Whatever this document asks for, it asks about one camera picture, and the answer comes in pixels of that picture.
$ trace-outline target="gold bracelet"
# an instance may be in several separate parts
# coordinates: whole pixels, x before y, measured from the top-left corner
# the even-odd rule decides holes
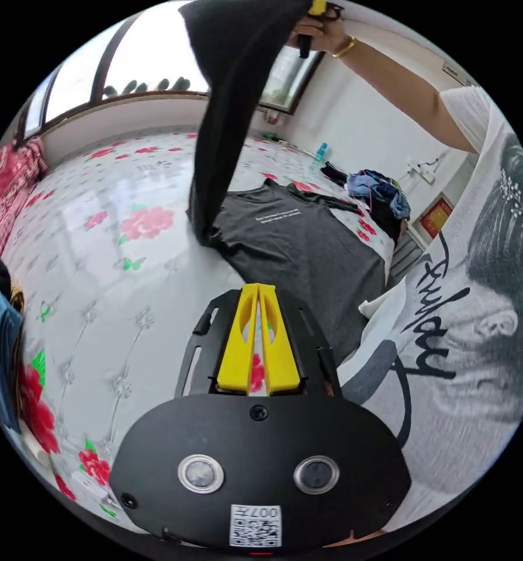
[[[358,42],[357,39],[355,39],[353,36],[351,36],[351,40],[349,41],[347,46],[344,47],[343,49],[341,49],[338,53],[333,53],[332,56],[334,58],[344,57],[357,44],[357,42]]]

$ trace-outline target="sticker label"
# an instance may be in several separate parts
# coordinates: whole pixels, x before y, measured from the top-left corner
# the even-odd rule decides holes
[[[238,548],[280,548],[280,506],[233,504],[230,507],[230,545]]]

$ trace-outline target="red fabric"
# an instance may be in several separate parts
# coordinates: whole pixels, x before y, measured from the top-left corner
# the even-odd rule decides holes
[[[39,137],[31,138],[17,150],[12,143],[0,149],[0,257],[16,218],[48,171]]]

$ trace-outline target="white t-shirt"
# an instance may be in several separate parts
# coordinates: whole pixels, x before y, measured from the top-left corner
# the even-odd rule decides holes
[[[481,88],[441,98],[479,155],[475,171],[339,368],[344,397],[403,446],[413,483],[388,531],[465,491],[523,416],[523,150]]]

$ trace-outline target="wall socket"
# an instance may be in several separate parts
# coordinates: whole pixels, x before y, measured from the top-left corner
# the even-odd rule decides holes
[[[416,173],[420,175],[427,183],[432,185],[435,181],[435,174],[432,173],[430,170],[425,169],[424,167],[420,167],[417,160],[413,158],[409,158],[407,160],[408,171],[411,174]]]

